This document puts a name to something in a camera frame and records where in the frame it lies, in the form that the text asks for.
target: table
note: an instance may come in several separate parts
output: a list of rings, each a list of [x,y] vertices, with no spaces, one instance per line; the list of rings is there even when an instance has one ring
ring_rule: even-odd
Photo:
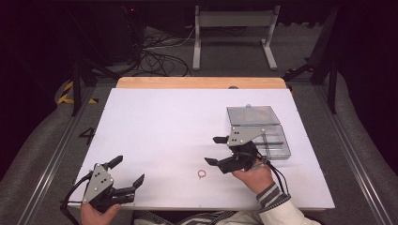
[[[134,210],[254,210],[255,195],[230,173],[207,165],[231,151],[212,138],[229,134],[227,106],[269,105],[278,116],[292,156],[273,161],[286,177],[300,209],[334,208],[328,186],[299,112],[282,79],[122,78],[112,90],[77,180],[93,168],[123,155],[109,171],[115,188],[145,174]],[[197,173],[206,171],[206,177]],[[71,196],[80,201],[84,187]]]

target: striped sleeve cuff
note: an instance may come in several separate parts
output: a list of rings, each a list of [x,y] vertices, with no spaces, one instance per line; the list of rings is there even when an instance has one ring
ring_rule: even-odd
[[[273,209],[290,200],[290,195],[281,192],[275,182],[257,195],[257,201],[261,204],[260,213]]]

